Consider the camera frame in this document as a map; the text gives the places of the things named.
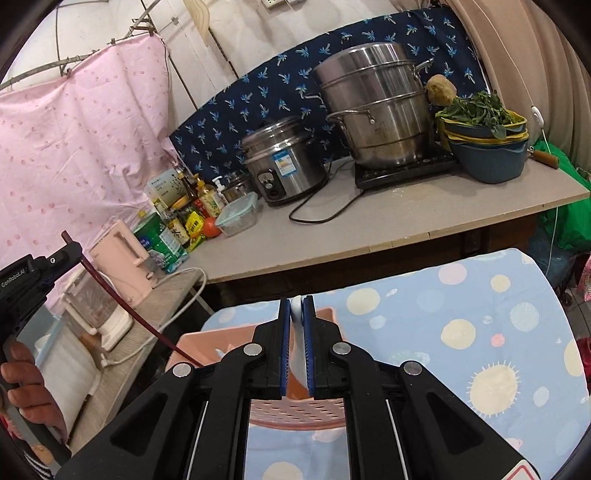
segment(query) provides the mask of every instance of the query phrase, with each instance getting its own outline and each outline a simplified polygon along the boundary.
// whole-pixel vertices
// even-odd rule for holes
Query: metal screw
[[[249,343],[244,346],[243,351],[248,356],[257,356],[262,352],[262,347],[258,343]]]
[[[175,377],[183,378],[191,373],[191,365],[189,364],[176,364],[173,367],[173,375]]]
[[[338,342],[333,345],[333,352],[337,355],[347,355],[351,351],[351,346],[345,342]]]
[[[420,375],[423,371],[423,367],[418,362],[406,362],[404,364],[404,371],[409,375]]]

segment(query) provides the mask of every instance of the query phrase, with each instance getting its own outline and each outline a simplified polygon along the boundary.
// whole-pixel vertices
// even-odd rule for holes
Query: yellow package
[[[192,252],[205,240],[205,235],[202,233],[203,223],[205,219],[197,212],[192,212],[185,222],[185,230],[191,237],[187,252]]]

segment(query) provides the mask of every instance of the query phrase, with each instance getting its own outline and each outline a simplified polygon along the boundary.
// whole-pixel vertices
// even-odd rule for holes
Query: human hand
[[[19,388],[8,391],[8,400],[19,409],[23,418],[32,423],[55,427],[64,440],[67,440],[66,422],[56,401],[45,388],[43,376],[35,366],[35,359],[29,349],[20,342],[10,345],[12,361],[0,365],[0,374]],[[11,431],[22,440],[20,432],[9,418],[5,418]]]

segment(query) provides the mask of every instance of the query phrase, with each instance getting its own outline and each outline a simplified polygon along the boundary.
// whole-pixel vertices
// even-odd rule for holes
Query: plastic food container
[[[226,236],[240,233],[256,223],[256,201],[258,195],[250,192],[228,204],[216,219],[216,226]]]

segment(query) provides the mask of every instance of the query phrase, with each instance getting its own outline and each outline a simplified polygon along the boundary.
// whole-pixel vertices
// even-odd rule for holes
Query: plastic basket
[[[316,316],[337,323],[333,308],[316,311]],[[203,365],[218,362],[222,355],[237,346],[252,341],[256,325],[186,333],[178,346]],[[290,335],[290,351],[293,348],[293,327]],[[170,356],[166,370],[186,360],[176,352]],[[345,426],[343,400],[314,400],[307,397],[307,390],[289,372],[287,396],[282,400],[254,400],[250,422],[262,427],[281,430],[324,430]]]

